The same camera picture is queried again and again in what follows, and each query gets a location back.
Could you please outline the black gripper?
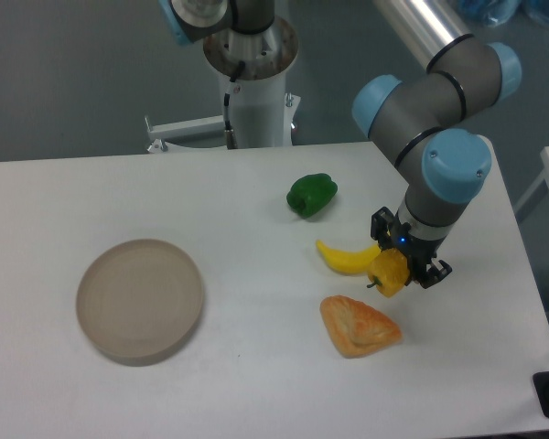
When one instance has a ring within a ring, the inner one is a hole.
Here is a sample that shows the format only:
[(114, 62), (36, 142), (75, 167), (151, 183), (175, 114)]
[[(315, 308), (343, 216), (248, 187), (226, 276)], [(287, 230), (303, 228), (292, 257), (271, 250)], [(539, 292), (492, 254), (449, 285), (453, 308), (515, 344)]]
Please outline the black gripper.
[(428, 289), (452, 273), (452, 267), (447, 262), (436, 258), (437, 250), (445, 239), (418, 238), (411, 230), (408, 222), (401, 223), (386, 207), (371, 216), (371, 238), (381, 250), (398, 249), (407, 258), (409, 280), (417, 280), (424, 289)]

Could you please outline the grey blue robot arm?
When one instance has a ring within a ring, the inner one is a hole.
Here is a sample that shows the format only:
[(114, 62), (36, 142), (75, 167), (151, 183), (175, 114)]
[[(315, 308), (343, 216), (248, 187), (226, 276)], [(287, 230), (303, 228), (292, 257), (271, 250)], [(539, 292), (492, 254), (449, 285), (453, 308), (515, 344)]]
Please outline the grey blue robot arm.
[[(407, 182), (396, 212), (379, 209), (371, 237), (399, 251), (408, 281), (431, 287), (450, 274), (437, 251), (490, 171), (480, 137), (459, 128), (466, 118), (514, 93), (522, 80), (516, 53), (477, 40), (444, 1), (380, 1), (377, 9), (409, 48), (425, 76), (404, 83), (382, 75), (355, 97), (351, 114)], [(217, 120), (230, 149), (283, 146), (285, 74), (298, 40), (271, 1), (164, 1), (174, 38), (201, 41), (221, 84)]]

